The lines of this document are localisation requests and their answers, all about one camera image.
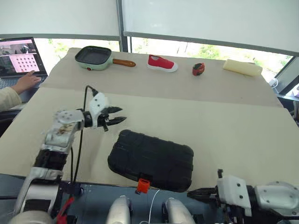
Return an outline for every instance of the cardboard surface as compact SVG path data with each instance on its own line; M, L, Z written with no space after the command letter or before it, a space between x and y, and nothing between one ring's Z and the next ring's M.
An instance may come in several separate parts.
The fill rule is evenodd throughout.
M190 146L195 154L189 190L215 186L217 169L247 184L286 181L299 184L299 129L283 108L257 105L148 98L105 93L126 116L108 132L85 129L78 181L137 186L107 165L123 129ZM82 108L83 91L40 88L0 138L0 172L26 176L34 164L44 134L58 110ZM73 144L77 161L79 133ZM70 156L63 179L70 177Z
M112 52L113 58L134 61L136 66L111 64L102 71L88 71L75 61L79 51L71 48L42 86L81 91L92 85L102 92L130 96L282 107L262 76L224 70L225 61L163 56L178 64L176 72L167 73L147 68L148 55ZM193 65L202 62L204 73L193 76Z

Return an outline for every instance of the person's hand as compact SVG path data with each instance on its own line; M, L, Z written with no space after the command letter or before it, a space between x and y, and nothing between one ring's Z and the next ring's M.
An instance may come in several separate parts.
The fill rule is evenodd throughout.
M28 72L23 77L19 78L16 85L12 86L18 94L24 92L25 90L28 90L35 86L37 83L41 81L41 78L33 76L34 70Z

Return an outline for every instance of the black plastic case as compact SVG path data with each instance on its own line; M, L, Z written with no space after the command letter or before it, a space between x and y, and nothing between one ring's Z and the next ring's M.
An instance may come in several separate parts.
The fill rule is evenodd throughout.
M193 150L184 145L123 130L108 156L109 168L131 180L176 192L191 185Z

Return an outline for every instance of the red shoe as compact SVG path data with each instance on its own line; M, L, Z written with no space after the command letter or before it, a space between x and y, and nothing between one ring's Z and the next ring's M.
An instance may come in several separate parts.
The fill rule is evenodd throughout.
M155 55L149 55L148 67L150 69L157 69L166 72L174 72L178 70L178 64L175 62L168 61L165 58Z

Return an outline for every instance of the red cable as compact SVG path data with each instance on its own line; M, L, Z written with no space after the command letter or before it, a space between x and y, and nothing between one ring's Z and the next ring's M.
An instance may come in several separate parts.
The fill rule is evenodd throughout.
M57 215L56 224L67 224L67 220L66 220L67 216L62 216L62 214L74 202L74 200L75 200L75 198L71 197L69 200L66 201L66 203L64 204L64 206L62 207L62 209L60 210L60 212Z

